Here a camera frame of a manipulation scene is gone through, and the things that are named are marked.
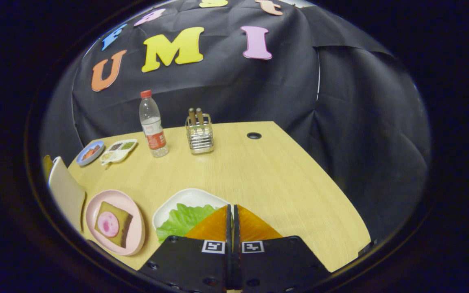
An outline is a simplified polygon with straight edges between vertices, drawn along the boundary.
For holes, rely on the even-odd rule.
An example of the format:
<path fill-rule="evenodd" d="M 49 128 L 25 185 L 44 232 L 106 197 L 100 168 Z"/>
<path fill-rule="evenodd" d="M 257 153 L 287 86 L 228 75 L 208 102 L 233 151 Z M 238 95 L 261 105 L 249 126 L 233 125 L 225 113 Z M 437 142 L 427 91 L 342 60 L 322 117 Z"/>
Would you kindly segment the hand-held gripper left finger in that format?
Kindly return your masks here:
<path fill-rule="evenodd" d="M 171 235 L 139 273 L 161 282 L 170 292 L 227 292 L 232 265 L 232 207 L 223 220 L 225 240 Z"/>

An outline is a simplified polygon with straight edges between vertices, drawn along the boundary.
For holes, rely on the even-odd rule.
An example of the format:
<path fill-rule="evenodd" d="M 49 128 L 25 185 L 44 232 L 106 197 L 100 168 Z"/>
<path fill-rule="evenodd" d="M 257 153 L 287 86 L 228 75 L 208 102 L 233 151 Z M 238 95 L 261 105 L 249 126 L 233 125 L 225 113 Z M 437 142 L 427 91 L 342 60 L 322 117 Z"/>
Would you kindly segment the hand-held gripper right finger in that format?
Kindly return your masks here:
<path fill-rule="evenodd" d="M 241 205 L 233 208 L 233 288 L 242 292 L 302 292 L 329 271 L 301 237 L 244 241 L 249 225 Z"/>

